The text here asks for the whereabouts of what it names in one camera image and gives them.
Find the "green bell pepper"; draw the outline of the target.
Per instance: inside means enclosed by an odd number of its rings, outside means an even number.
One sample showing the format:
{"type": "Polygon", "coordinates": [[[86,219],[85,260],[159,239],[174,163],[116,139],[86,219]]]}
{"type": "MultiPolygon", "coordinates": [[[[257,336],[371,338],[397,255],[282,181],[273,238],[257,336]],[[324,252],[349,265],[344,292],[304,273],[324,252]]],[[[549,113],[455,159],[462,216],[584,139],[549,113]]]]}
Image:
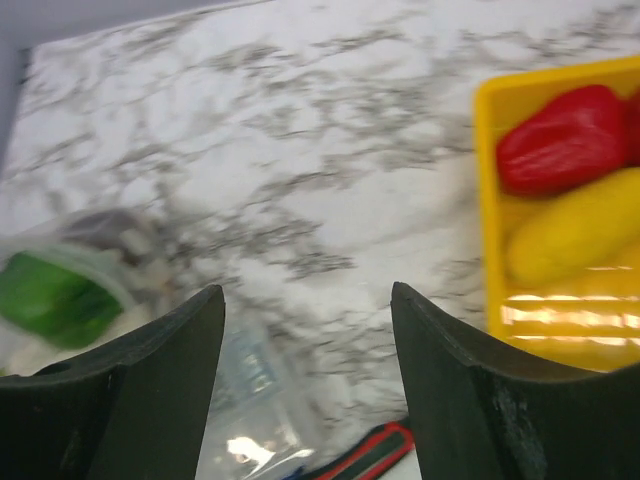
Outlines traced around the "green bell pepper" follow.
{"type": "Polygon", "coordinates": [[[29,253],[12,255],[1,270],[1,317],[44,339],[89,322],[105,329],[122,312],[100,285],[29,253]]]}

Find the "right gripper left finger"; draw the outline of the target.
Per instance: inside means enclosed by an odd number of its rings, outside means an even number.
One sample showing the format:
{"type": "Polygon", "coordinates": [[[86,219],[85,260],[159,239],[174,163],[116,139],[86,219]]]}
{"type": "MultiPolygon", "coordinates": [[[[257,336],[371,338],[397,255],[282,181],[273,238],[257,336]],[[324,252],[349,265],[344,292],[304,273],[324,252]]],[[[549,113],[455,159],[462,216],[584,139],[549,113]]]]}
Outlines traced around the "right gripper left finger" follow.
{"type": "Polygon", "coordinates": [[[2,377],[2,478],[194,478],[224,325],[210,285],[84,354],[2,377]]]}

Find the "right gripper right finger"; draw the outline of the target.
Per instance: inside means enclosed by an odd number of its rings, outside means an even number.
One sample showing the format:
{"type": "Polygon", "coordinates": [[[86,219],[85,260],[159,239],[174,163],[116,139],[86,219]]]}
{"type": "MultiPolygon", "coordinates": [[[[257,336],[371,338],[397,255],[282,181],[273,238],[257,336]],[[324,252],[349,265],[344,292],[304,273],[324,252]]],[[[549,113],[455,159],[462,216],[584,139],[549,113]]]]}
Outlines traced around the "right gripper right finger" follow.
{"type": "Polygon", "coordinates": [[[395,283],[391,314],[425,479],[635,479],[639,368],[547,360],[395,283]]]}

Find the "clear zip top bag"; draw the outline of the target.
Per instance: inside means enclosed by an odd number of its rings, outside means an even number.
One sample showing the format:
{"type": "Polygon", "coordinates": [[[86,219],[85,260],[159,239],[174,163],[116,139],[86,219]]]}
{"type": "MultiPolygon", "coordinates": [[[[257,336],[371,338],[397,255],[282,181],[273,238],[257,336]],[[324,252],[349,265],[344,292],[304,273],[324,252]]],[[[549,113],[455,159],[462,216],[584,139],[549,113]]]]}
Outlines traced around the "clear zip top bag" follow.
{"type": "MultiPolygon", "coordinates": [[[[159,232],[135,210],[81,211],[5,237],[1,241],[1,270],[20,252],[92,280],[115,297],[123,311],[146,304],[155,320],[174,302],[172,275],[159,232]]],[[[35,336],[1,317],[2,333],[10,340],[19,334],[35,336]]]]}

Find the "white cauliflower toy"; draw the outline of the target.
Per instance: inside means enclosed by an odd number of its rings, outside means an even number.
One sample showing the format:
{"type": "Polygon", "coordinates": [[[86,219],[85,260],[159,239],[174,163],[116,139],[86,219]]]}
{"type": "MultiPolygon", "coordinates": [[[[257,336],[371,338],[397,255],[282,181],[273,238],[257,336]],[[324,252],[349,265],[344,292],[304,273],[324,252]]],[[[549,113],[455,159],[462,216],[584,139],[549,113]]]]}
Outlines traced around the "white cauliflower toy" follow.
{"type": "Polygon", "coordinates": [[[10,340],[7,333],[2,333],[1,336],[9,344],[1,347],[1,374],[33,375],[51,364],[68,360],[115,340],[152,320],[150,308],[141,304],[108,321],[105,329],[100,329],[96,322],[89,322],[84,326],[70,328],[69,332],[49,340],[23,334],[10,340]]]}

